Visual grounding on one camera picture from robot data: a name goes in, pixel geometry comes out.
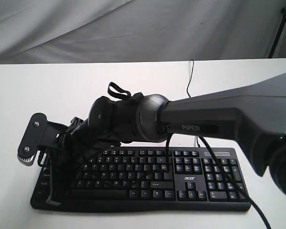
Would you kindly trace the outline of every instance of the piper logo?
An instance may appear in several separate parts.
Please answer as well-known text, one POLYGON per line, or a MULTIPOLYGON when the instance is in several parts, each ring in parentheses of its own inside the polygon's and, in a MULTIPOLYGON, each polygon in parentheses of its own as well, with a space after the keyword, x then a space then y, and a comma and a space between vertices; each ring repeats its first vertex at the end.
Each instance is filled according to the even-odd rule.
POLYGON ((198 131, 200 132, 200 127, 197 125, 181 125, 183 130, 198 131))
POLYGON ((195 177, 184 177, 185 180, 194 180, 195 177))

